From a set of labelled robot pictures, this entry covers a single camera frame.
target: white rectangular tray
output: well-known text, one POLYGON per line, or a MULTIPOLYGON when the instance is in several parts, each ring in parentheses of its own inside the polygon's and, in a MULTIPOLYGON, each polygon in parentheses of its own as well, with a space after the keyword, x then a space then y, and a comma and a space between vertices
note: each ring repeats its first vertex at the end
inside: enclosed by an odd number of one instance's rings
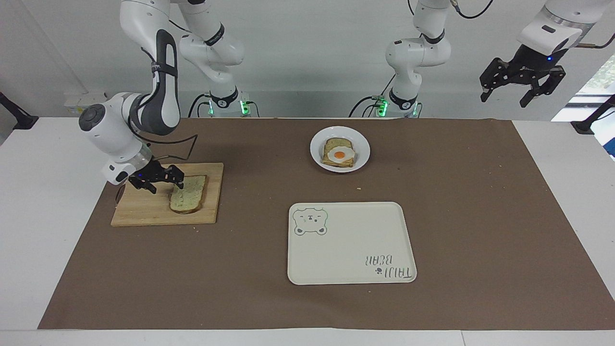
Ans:
POLYGON ((297 285, 414 281, 402 208, 395 202, 293 205, 288 279, 297 285))

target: toast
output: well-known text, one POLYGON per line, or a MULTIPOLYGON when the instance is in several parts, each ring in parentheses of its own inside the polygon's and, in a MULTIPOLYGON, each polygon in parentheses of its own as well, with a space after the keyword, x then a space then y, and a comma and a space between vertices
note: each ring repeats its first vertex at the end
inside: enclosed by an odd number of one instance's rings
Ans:
POLYGON ((340 162, 340 163, 334 162, 331 159, 329 159, 329 152, 332 151, 332 149, 337 148, 337 147, 347 147, 354 151, 352 147, 352 142, 349 141, 348 139, 330 138, 325 143, 325 152, 322 156, 322 163, 326 164, 327 166, 333 166, 333 167, 343 167, 343 168, 354 167, 354 157, 348 160, 345 160, 343 162, 340 162))
POLYGON ((191 214, 201 208, 205 199, 206 175, 184 178, 184 188, 173 187, 169 207, 178 214, 191 214))

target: round plate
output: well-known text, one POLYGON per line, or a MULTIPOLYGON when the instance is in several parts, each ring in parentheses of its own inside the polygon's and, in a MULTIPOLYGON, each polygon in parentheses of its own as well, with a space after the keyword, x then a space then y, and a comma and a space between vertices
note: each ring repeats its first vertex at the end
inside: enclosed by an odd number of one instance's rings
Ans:
POLYGON ((337 172, 348 173, 363 167, 370 158, 370 144, 367 139, 357 130, 344 126, 332 126, 320 130, 309 145, 312 159, 322 168, 337 172), (333 167, 322 163, 322 155, 325 151, 325 143, 331 138, 344 138, 352 142, 352 149, 355 151, 353 167, 333 167))

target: table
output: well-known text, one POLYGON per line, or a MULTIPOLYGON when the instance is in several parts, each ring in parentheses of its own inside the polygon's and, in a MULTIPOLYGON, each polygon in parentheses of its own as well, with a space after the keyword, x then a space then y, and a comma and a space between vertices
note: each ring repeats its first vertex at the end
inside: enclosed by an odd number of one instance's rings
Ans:
MULTIPOLYGON (((566 123, 514 122, 545 180, 615 296, 615 164, 593 137, 566 123), (571 188, 583 182, 582 188, 571 188)), ((615 331, 35 331, 105 184, 105 155, 74 118, 42 118, 0 147, 0 340, 3 344, 578 344, 611 345, 615 331), (37 217, 23 214, 38 203, 37 217)))

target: brown tablecloth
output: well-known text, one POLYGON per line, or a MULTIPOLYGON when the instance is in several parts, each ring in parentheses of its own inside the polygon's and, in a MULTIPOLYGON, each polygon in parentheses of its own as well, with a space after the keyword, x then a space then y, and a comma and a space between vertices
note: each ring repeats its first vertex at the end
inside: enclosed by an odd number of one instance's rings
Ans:
POLYGON ((184 119, 171 137, 195 132, 189 162, 224 163, 218 222, 112 228, 108 185, 39 328, 615 329, 615 302, 510 121, 184 119), (361 170, 313 162, 310 139, 334 125, 369 140, 361 170), (288 208, 337 201, 403 207, 416 281, 289 282, 288 208))

